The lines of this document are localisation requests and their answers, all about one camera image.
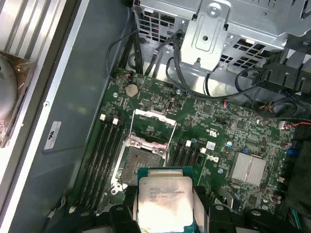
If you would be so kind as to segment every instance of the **screw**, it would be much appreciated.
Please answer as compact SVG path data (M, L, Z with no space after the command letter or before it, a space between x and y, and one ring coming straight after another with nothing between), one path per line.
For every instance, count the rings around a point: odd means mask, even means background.
M215 14L216 14L216 11L217 11L217 8L216 8L216 7L212 7L210 13L211 13L212 15L215 15Z
M43 103L43 107L48 107L50 105L50 103L48 102L48 101L45 101L44 103Z
M252 213L252 215L255 215L255 216L260 216L261 215L261 213L259 211L257 211L257 210L253 210L251 213Z
M224 207L222 205L216 205L215 208L216 210L224 210Z

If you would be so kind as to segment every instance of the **metal bracket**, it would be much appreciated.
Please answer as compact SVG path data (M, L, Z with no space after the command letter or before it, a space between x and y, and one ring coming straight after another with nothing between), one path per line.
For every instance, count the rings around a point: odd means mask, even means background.
M176 126L177 126L177 122L175 120L166 118L164 115L161 115L161 114L158 114L158 113L155 113L155 112L151 112L151 111L145 112L145 111L140 110L140 109L135 109L134 112L133 112L133 116L132 116L130 135L129 135L130 140L129 140L128 146L134 146L134 147L137 147L137 148L144 148L144 146L145 146L146 149L147 148L151 148L152 150L154 150L153 149L154 143L147 143L146 141L141 140L141 138L135 137L132 134L132 129L133 129L133 123L134 123L135 115L141 115L141 116L148 117L148 118L155 117L159 121L164 122L166 124L169 124L169 125L171 125L173 127L173 130L172 130L172 133L171 133L171 136L170 136L170 139L169 139L168 143L164 144L165 145L165 148L164 148L165 151L163 151L164 153L162 153L161 149L163 149L163 148L162 148L162 146L160 146L161 144L158 144L158 143L156 143L158 145L158 147L155 148L155 149L158 149L158 150L154 151L155 153L159 154L160 156L163 156L164 154L167 154L168 149L169 149L169 145L171 143L172 137L174 135L174 132L175 132L175 129L176 129Z
M189 22L181 47L181 61L211 72L219 63L228 32L224 29L229 6L203 0L198 18Z

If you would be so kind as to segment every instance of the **chipset heatsink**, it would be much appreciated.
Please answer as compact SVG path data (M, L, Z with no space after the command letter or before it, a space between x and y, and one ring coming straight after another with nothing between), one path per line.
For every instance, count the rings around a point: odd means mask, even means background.
M235 180L259 186L265 166L266 161L237 152L230 172L230 177Z

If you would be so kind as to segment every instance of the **label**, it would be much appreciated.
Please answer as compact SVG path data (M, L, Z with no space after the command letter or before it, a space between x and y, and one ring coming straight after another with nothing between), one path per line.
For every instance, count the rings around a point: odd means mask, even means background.
M215 146L216 146L216 143L208 141L207 145L206 145L206 148L209 149L209 150L215 150Z
M57 135L58 135L58 131L60 128L60 125L62 124L61 121L54 121L47 139L47 142L45 143L44 149L45 150L49 150L52 149L54 147Z

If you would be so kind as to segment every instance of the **wire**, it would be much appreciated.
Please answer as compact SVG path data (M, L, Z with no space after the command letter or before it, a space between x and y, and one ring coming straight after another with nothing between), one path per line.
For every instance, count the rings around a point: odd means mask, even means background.
M136 73L143 74L142 69L142 55L141 55L141 48L140 48L140 41L139 41L139 34L138 32L133 34L134 38L134 54L135 54L135 69Z
M111 50L112 48L117 44L119 43L120 41L122 41L123 39L125 38L128 38L130 37L131 35L133 35L134 33L138 32L138 29L135 29L134 31L131 31L130 33L124 35L123 37L121 37L120 39L116 40L115 42L113 42L109 48L108 48L108 51L107 51L107 56L106 56L106 71L107 71L107 74L108 74L108 78L111 80L111 81L115 81L116 78L112 77L111 74L110 74L110 71L109 71L109 57L110 57L110 53L111 53Z
M292 208L291 208L291 211L292 211L292 214L293 214L293 216L294 216L294 218L295 218L295 222L296 222L297 228L298 228L298 229L301 229L297 211L294 210L294 209L292 209Z
M191 95L192 97L194 97L197 100L227 100L227 99L231 99L231 98L235 98L237 96L243 95L245 93L248 93L254 89L256 89L256 86L253 86L251 88L248 88L242 92L238 92L235 94L231 94L231 95L226 95L226 96L219 96L219 97L211 97L211 96L206 96L204 94L192 91L189 86L186 83L186 80L182 74L181 68L180 68L180 51L179 51L179 46L180 46L180 37L177 36L174 40L174 44L173 44L173 54L174 54L174 63L175 63L175 68L176 68L176 72L177 75L179 77L180 82L182 83L182 86L184 87L183 89L186 89Z
M205 80L204 80L205 91L206 91L206 94L208 96L210 96L210 93L208 91L208 79L209 79L209 77L210 77L210 74L207 74L207 76L205 77Z
M279 99L279 100L277 100L277 101L271 103L270 106L271 106L271 112L274 112L274 113L275 113L275 108L276 108L277 106L285 106L285 107L289 106L289 107L291 107L292 112L288 111L288 110L289 110L288 108L285 108L285 109L281 110L281 111L278 113L278 117L279 117L280 115L282 115L283 113L284 113L284 114L283 114L283 117L292 117L292 116L294 116L294 115L297 113L297 111L298 111L298 106L297 106L297 104L295 104L294 102L290 101L290 100L287 99L286 97L281 98L281 99Z
M296 227L296 228L297 228L296 221L295 221L294 216L292 215L292 213L291 213L291 212L288 212L288 217L289 217L289 221L290 221L290 223L291 223L294 227Z
M248 68L248 69L245 69L245 70L241 71L241 72L237 75L237 77L235 78L235 80L234 80L234 85L235 85L235 88L238 90L238 92L242 92L242 91L243 91L242 88L241 88L240 85L239 85L239 77L240 77L243 73L245 73L245 72L247 73L247 72L250 72L250 71L258 71L258 72L260 72L260 71L262 71L262 68ZM247 98L249 99L250 102L253 101L253 99L252 99L248 94L244 94L244 96L247 97Z
M264 118L268 118L268 119L274 119L274 120L293 120L293 121L303 121L303 122L311 122L311 119L306 119L306 118L298 118L298 117L282 117L282 116L279 116L279 117L275 117L275 116L266 116L266 115L263 115L262 112L258 111L257 110L257 106L256 106L256 99L257 99L257 96L259 94L259 92L261 91L261 89L259 89L256 94L254 95L254 98L253 98L253 101L252 101L252 109L253 111L258 114L259 116L261 117L264 117Z
M169 39L167 39L166 41L164 41L162 44L160 44L155 50L154 50L154 54L151 58L151 62L149 64L149 66L147 67L146 71L145 71L145 75L148 76L152 70L152 68L154 67L155 63L156 63L156 59L158 56L158 53L160 52L160 50L169 45L170 43L172 43L172 41L174 40L174 38L176 37L177 33L179 33L179 30L176 31Z
M294 102L297 105L300 105L301 107L304 108L311 108L311 103L307 103L303 100L301 100L298 95L296 95L295 93L292 94L290 93L288 90L282 90L282 94L287 97L289 100L291 100L292 102Z
M311 125L311 123L309 122L300 122L300 123L292 123L293 126L297 126L297 125Z
M182 86L182 84L176 82L175 80L173 80L170 75L169 75L169 67L170 67L170 63L171 63L171 60L174 59L173 57L169 58L167 60L167 63L166 63L166 69L165 69L165 73L166 73L166 77L180 90L185 90L184 87Z

